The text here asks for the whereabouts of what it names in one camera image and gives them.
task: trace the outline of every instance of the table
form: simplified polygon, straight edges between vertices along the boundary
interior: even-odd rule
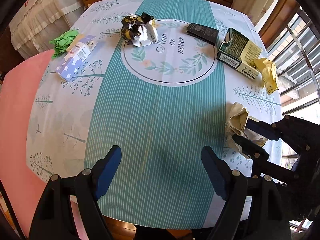
[[[159,43],[125,45],[121,19],[155,16]],[[138,225],[191,229],[213,226],[224,202],[202,166],[210,145],[231,169],[250,176],[252,162],[224,146],[224,124],[238,101],[249,114],[271,123],[281,119],[279,93],[267,95],[252,81],[216,60],[216,49],[186,35],[195,22],[219,30],[233,27],[263,49],[247,16],[205,0],[104,0],[94,3],[72,27],[96,36],[85,68],[71,82],[44,72],[32,107],[27,165],[42,180],[74,176],[91,168],[112,145],[123,152],[107,194],[103,215]],[[279,164],[280,142],[267,142]],[[247,199],[243,219],[248,215]]]

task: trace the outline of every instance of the pink surface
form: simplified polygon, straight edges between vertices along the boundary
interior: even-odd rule
[[[26,165],[26,138],[32,104],[53,50],[11,70],[0,93],[0,179],[26,236],[45,183]],[[79,236],[86,239],[77,205],[72,205]]]

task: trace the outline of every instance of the wooden floor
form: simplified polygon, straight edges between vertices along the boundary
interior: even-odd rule
[[[111,234],[115,240],[132,240],[134,238],[134,234],[136,233],[136,228],[133,224],[122,222],[119,220],[115,220],[113,218],[109,218],[103,216],[106,224],[111,231]],[[168,229],[168,231],[179,240],[192,240],[192,232],[191,230],[173,230]]]

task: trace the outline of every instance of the metal screw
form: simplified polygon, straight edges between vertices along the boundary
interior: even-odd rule
[[[89,175],[91,173],[91,170],[90,169],[84,169],[83,171],[82,171],[82,174],[83,175]]]
[[[59,175],[58,175],[58,174],[53,174],[50,179],[51,179],[52,181],[55,181],[55,180],[57,180],[58,178],[59,178]]]
[[[231,174],[232,174],[233,176],[238,177],[238,176],[240,176],[240,171],[238,171],[238,170],[232,170],[232,171],[231,171]]]
[[[264,179],[266,181],[272,181],[272,178],[269,175],[264,175]]]

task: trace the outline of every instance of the beige crumpled paper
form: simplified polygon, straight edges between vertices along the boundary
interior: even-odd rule
[[[266,86],[268,95],[271,95],[274,91],[278,90],[278,76],[276,73],[276,65],[267,58],[254,59],[253,64],[259,70],[262,76],[263,88]]]
[[[243,105],[241,105],[238,102],[235,102],[231,107],[225,125],[227,146],[241,153],[246,159],[250,158],[242,153],[242,147],[236,144],[232,139],[232,136],[235,133],[239,136],[244,136],[245,138],[259,145],[260,147],[263,147],[268,140],[262,135],[245,128],[248,118],[258,121],[256,118],[249,116],[249,111]]]

